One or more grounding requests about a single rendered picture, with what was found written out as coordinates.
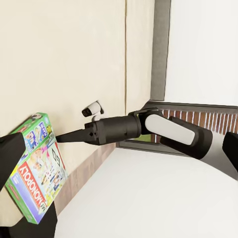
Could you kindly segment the board game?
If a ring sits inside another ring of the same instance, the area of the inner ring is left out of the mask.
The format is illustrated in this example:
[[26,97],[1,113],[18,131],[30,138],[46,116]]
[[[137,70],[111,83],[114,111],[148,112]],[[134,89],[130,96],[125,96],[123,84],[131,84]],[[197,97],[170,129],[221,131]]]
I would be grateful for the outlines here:
[[28,222],[38,224],[68,179],[47,113],[35,113],[22,132],[26,150],[5,186]]

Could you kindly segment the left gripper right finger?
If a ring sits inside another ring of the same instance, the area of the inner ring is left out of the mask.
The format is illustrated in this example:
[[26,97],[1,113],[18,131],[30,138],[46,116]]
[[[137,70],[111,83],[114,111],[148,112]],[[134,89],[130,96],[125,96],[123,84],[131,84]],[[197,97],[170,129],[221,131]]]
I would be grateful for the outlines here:
[[227,132],[222,149],[238,172],[238,134]]

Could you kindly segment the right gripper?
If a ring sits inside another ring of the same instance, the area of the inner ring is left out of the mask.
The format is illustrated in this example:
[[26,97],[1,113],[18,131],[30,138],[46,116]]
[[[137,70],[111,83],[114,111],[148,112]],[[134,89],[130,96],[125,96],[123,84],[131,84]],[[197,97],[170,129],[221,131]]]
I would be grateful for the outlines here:
[[127,128],[123,116],[105,117],[84,124],[85,129],[56,136],[57,143],[88,142],[91,145],[105,145],[125,141]]

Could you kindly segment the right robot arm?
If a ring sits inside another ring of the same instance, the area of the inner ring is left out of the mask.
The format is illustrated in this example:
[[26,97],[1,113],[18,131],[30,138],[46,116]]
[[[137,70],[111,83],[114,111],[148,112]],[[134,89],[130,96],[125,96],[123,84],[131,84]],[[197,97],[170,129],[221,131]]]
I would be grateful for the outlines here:
[[56,136],[57,143],[88,142],[105,145],[138,138],[141,134],[161,136],[160,143],[196,158],[238,181],[238,172],[224,153],[225,135],[170,116],[165,118],[158,107],[130,112],[127,116],[108,117],[108,112],[97,100],[82,110],[85,117],[93,116],[85,129]]

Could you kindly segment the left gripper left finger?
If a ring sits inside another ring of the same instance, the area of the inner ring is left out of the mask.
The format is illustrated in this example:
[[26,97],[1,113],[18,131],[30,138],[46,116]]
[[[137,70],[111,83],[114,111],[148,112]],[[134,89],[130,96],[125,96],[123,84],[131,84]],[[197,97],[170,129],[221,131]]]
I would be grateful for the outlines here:
[[0,191],[26,150],[22,132],[0,137]]

